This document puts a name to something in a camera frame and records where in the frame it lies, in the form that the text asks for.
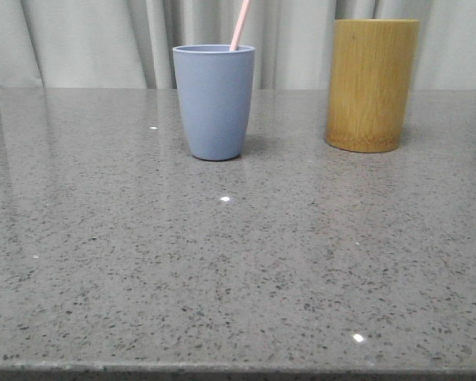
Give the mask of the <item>pink chopstick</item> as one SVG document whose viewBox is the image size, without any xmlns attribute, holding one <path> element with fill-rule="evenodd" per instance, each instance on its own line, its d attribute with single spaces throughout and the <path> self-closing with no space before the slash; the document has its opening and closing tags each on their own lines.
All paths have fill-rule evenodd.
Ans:
<svg viewBox="0 0 476 381">
<path fill-rule="evenodd" d="M 240 7 L 240 12 L 239 16 L 236 21 L 236 25 L 234 28 L 234 32 L 232 35 L 232 40 L 231 44 L 229 45 L 229 51 L 234 52 L 237 51 L 239 46 L 240 46 L 240 38 L 244 29 L 244 24 L 248 15 L 248 11 L 250 8 L 251 1 L 250 0 L 243 0 L 241 7 Z"/>
</svg>

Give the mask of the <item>grey pleated curtain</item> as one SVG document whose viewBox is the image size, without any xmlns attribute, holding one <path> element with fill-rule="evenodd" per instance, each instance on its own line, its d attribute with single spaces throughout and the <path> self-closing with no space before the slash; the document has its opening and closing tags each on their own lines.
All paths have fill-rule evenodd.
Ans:
<svg viewBox="0 0 476 381">
<path fill-rule="evenodd" d="M 0 87 L 159 88 L 172 50 L 227 44 L 238 1 L 0 1 Z M 416 19 L 412 86 L 476 90 L 476 1 L 254 1 L 261 89 L 324 89 L 339 19 Z"/>
</svg>

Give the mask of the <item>blue plastic cup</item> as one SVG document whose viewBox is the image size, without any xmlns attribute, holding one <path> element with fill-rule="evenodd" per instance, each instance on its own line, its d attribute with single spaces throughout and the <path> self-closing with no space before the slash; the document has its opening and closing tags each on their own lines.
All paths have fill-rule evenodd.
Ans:
<svg viewBox="0 0 476 381">
<path fill-rule="evenodd" d="M 255 49 L 196 44 L 173 48 L 182 126 L 193 156 L 231 160 L 242 152 L 251 109 Z"/>
</svg>

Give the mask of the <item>bamboo wooden cup holder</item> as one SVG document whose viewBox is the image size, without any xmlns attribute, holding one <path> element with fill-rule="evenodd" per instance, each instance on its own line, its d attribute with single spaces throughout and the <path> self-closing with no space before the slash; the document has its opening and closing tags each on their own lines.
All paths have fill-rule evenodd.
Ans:
<svg viewBox="0 0 476 381">
<path fill-rule="evenodd" d="M 398 148 L 419 21 L 335 22 L 325 140 L 350 152 Z"/>
</svg>

